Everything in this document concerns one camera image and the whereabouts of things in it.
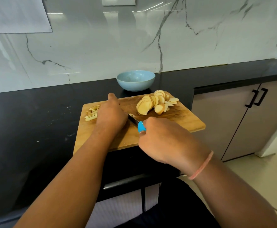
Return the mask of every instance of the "kitchen cabinet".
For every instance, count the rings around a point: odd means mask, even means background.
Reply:
[[[192,112],[206,124],[193,135],[223,157],[259,84],[220,90],[194,96]]]
[[[260,151],[277,130],[277,81],[262,83],[258,91],[257,98],[244,115],[223,161]]]

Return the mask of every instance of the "black countertop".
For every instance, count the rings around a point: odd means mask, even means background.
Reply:
[[[268,59],[156,74],[150,89],[123,90],[115,79],[0,93],[0,215],[30,205],[72,157],[83,104],[162,89],[189,109],[194,94],[277,80]],[[99,199],[178,176],[138,147],[107,155]]]

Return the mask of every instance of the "ceramic bowl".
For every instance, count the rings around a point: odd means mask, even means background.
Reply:
[[[137,92],[148,89],[154,82],[155,78],[156,75],[153,72],[146,70],[132,70],[120,73],[116,77],[116,80],[124,90]]]

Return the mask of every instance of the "blue knife handle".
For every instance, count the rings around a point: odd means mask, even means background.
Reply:
[[[142,131],[146,131],[146,128],[144,127],[142,121],[140,121],[140,122],[138,123],[138,131],[139,131],[139,133],[141,133]]]

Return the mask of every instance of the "wooden cutting board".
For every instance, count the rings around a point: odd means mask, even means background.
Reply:
[[[148,117],[153,116],[157,118],[167,118],[171,121],[175,121],[190,132],[195,132],[198,130],[205,129],[206,125],[180,102],[178,102],[174,106],[170,106],[169,107],[170,110],[162,113],[161,115],[157,115],[154,109],[149,111],[149,113],[145,116],[139,115],[136,111],[136,105],[142,99],[143,96],[145,95],[120,98],[119,101],[121,103],[121,108],[125,112],[133,114],[138,121],[143,121],[144,119],[147,119]],[[83,109],[80,115],[80,122],[77,129],[77,135],[76,135],[73,154],[75,154],[76,151],[89,138],[89,136],[91,135],[96,125],[95,119],[88,122],[85,121],[84,117],[86,116],[86,111],[88,111],[88,109],[90,109],[95,105],[101,105],[103,102],[105,101],[99,101],[99,102],[88,103],[83,105]],[[117,137],[114,139],[113,143],[111,144],[109,151],[137,146],[138,138],[139,138],[138,135],[139,134],[138,134],[137,127],[132,122],[127,120],[126,125],[124,126],[124,128],[121,130],[121,132],[117,135]]]

